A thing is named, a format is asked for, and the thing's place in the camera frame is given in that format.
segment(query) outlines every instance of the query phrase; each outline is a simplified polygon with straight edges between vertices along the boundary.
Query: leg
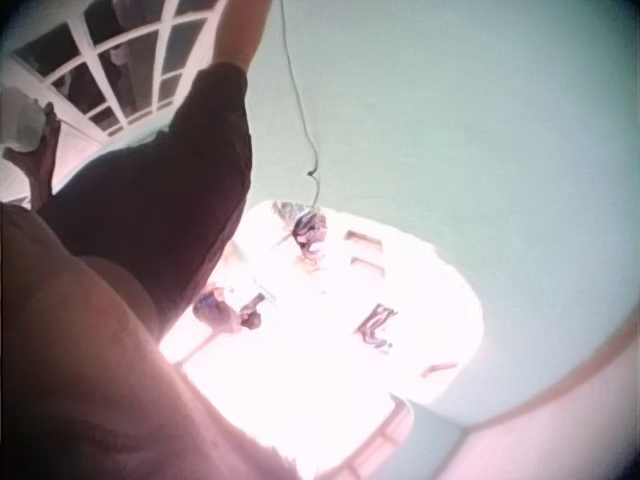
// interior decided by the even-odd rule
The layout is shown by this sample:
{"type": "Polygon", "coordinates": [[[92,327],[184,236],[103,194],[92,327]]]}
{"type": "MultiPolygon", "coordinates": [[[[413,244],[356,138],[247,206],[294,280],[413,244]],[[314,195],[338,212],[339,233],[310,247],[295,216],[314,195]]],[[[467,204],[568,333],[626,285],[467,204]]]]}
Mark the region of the leg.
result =
{"type": "Polygon", "coordinates": [[[33,152],[16,152],[5,148],[4,158],[18,167],[29,181],[31,209],[38,210],[52,195],[51,180],[56,164],[56,152],[60,139],[60,120],[53,111],[53,104],[44,107],[46,123],[40,144],[33,152]]]}
{"type": "Polygon", "coordinates": [[[233,65],[201,72],[169,133],[94,160],[39,211],[73,255],[116,264],[142,285],[158,339],[204,287],[244,211],[245,91],[233,65]]]}

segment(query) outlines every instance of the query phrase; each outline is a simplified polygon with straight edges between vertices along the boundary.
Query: wall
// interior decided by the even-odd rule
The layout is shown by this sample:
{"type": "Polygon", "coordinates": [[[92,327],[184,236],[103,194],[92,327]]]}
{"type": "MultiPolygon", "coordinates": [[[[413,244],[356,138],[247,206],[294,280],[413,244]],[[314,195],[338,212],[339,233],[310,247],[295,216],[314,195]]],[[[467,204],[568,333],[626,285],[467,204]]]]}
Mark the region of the wall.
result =
{"type": "Polygon", "coordinates": [[[471,433],[438,480],[614,478],[640,446],[638,368],[636,340],[568,395],[471,433]]]}
{"type": "MultiPolygon", "coordinates": [[[[640,291],[631,3],[285,7],[320,203],[435,244],[483,304],[480,351],[431,408],[473,424],[589,357],[640,291]]],[[[274,9],[250,73],[251,204],[314,193],[281,27],[274,9]]]]}

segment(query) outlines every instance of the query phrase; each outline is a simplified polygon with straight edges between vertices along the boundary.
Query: foot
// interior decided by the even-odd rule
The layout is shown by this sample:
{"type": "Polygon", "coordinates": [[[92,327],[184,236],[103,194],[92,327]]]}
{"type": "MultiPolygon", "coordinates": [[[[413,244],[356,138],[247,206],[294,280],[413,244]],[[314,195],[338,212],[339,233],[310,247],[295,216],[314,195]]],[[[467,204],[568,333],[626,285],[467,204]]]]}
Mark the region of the foot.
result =
{"type": "Polygon", "coordinates": [[[30,183],[50,186],[55,169],[61,125],[51,102],[45,105],[44,114],[46,122],[38,148],[32,152],[16,152],[12,148],[5,148],[2,156],[18,167],[30,183]]]}

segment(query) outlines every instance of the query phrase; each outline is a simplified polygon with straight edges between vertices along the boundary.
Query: ceiling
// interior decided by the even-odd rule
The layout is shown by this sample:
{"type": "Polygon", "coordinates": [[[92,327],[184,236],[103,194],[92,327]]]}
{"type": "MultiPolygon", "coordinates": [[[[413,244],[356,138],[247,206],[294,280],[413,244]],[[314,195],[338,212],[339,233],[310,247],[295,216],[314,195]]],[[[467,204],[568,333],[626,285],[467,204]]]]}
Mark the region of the ceiling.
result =
{"type": "MultiPolygon", "coordinates": [[[[320,204],[436,245],[483,305],[478,354],[431,408],[461,424],[479,422],[589,357],[625,321],[640,292],[632,4],[285,2],[293,67],[320,152],[320,204]]],[[[305,176],[312,153],[281,21],[274,9],[249,75],[250,205],[310,202],[315,193],[305,176]]],[[[207,25],[175,103],[210,54],[215,25],[207,25]]],[[[12,48],[23,44],[20,35],[12,48]]],[[[153,78],[155,92],[161,77],[153,78]]],[[[150,117],[111,139],[58,98],[56,108],[70,123],[102,135],[90,155],[69,157],[73,168],[166,123],[171,112],[156,113],[154,99],[150,117]]]]}

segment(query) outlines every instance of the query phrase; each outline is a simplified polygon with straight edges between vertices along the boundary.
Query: hanging wire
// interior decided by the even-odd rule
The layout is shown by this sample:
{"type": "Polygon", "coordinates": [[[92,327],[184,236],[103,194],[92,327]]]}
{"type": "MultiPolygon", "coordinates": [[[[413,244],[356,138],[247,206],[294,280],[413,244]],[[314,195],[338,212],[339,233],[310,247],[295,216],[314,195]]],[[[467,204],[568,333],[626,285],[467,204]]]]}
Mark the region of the hanging wire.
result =
{"type": "Polygon", "coordinates": [[[318,148],[316,147],[311,134],[309,133],[309,127],[307,125],[307,119],[304,114],[304,108],[302,106],[302,97],[300,96],[300,90],[298,89],[298,83],[296,82],[296,77],[293,72],[293,64],[291,62],[291,52],[289,51],[289,42],[287,41],[287,17],[284,13],[284,1],[280,0],[280,14],[282,17],[282,39],[284,41],[284,51],[287,57],[287,65],[289,66],[289,76],[291,77],[291,82],[293,83],[293,89],[296,94],[296,103],[298,104],[298,113],[300,114],[300,120],[302,121],[302,125],[304,127],[304,134],[307,138],[307,142],[311,146],[311,150],[313,151],[313,168],[307,172],[307,175],[313,179],[316,184],[316,194],[313,197],[313,203],[311,204],[311,210],[315,209],[316,204],[318,203],[318,197],[320,196],[320,179],[316,177],[316,173],[318,172],[319,167],[319,154],[318,148]]]}

